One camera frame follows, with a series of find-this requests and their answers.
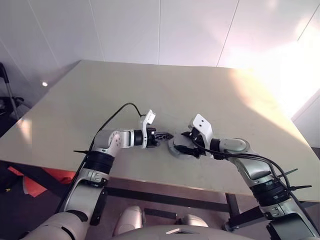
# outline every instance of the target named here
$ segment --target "table leg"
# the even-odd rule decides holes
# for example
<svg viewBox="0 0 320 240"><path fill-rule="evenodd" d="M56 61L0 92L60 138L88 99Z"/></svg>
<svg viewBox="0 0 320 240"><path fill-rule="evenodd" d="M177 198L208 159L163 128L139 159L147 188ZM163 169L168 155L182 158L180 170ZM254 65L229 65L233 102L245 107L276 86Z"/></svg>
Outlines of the table leg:
<svg viewBox="0 0 320 240"><path fill-rule="evenodd" d="M229 206L230 218L239 215L240 211L239 211L236 195L230 194L230 193L226 193L225 194L225 198L226 198L226 203Z"/></svg>
<svg viewBox="0 0 320 240"><path fill-rule="evenodd" d="M256 206L241 214L230 216L229 221L226 222L222 228L228 232L232 232L235 229L243 228L265 220L259 206Z"/></svg>

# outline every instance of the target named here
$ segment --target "white table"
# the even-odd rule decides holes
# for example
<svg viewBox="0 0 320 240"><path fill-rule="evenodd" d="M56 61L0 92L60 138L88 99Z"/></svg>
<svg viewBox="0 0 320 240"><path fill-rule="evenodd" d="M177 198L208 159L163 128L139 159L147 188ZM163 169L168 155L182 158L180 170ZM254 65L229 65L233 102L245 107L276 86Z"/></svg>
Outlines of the white table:
<svg viewBox="0 0 320 240"><path fill-rule="evenodd" d="M14 127L0 138L0 159L76 171L102 123L122 104L134 102L156 113L158 131L182 133L200 113L216 137L238 137L290 174L299 200L320 201L320 161L294 124L253 73L220 67L164 66L81 61ZM126 108L107 128L137 128ZM177 159L159 148L124 149L111 175L189 188L251 195L226 160Z"/></svg>

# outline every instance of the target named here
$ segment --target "red fabric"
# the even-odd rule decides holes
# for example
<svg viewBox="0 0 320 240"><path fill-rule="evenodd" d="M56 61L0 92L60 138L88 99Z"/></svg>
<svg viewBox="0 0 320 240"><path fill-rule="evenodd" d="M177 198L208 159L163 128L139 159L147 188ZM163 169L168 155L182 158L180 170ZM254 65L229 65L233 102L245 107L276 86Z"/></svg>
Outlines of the red fabric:
<svg viewBox="0 0 320 240"><path fill-rule="evenodd" d="M53 168L42 168L45 170L48 174L50 174L52 177L54 177L57 181L59 181L62 184L69 184L71 183L73 177L75 176L74 171L65 171L65 170L59 170L59 169L53 169ZM18 176L23 176L21 172L14 169L13 167L9 167L8 170L13 172L14 174ZM28 194L30 194L32 197L36 197L39 194L42 194L46 188L38 184L37 182L33 181L32 179L28 178L27 176L23 177L23 183L24 187L27 190Z"/></svg>

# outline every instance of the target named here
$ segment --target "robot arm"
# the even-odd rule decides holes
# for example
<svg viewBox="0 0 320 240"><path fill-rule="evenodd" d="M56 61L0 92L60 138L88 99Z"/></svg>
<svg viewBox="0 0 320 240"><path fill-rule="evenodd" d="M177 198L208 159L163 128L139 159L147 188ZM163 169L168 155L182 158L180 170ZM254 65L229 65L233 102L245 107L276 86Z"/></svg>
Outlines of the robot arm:
<svg viewBox="0 0 320 240"><path fill-rule="evenodd" d="M99 224L106 204L109 173L120 149L140 146L152 148L172 137L148 128L156 114L149 110L140 119L141 129L101 130L94 138L86 157L63 201L60 211L26 235L24 240L83 240L89 226Z"/></svg>
<svg viewBox="0 0 320 240"><path fill-rule="evenodd" d="M206 155L218 160L227 159L234 164L257 199L261 212L271 220L267 229L272 239L319 237L308 214L291 190L281 182L270 161L259 158L246 140L214 138L210 123L200 114L192 119L189 128L191 132L184 132L182 135L190 139L195 148L187 149L181 145L176 145L175 148L198 158Z"/></svg>

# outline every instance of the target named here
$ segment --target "black metal frame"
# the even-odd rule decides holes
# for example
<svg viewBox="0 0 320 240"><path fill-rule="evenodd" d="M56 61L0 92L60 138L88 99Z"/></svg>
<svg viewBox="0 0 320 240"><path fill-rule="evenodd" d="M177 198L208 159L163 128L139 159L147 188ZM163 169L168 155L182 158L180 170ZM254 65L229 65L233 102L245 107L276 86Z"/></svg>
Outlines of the black metal frame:
<svg viewBox="0 0 320 240"><path fill-rule="evenodd" d="M60 183L41 167L6 161L1 162L5 162L6 164L17 169L19 172L39 183L60 198L63 197L65 191L68 189L68 185ZM230 230L246 227L266 220L264 215L261 213L259 206L240 213L236 195L230 193L225 194L227 203L218 203L114 187L107 187L106 190L109 196L114 197L229 213L230 218L227 223ZM301 203L305 207L310 207L317 204L317 202Z"/></svg>
<svg viewBox="0 0 320 240"><path fill-rule="evenodd" d="M150 216L156 216L160 218L166 218L166 219L173 219L177 220L177 213L175 212L170 212L170 211L162 211L162 210L157 210L157 209L152 209L152 208L144 208L143 212L145 215L150 215Z"/></svg>

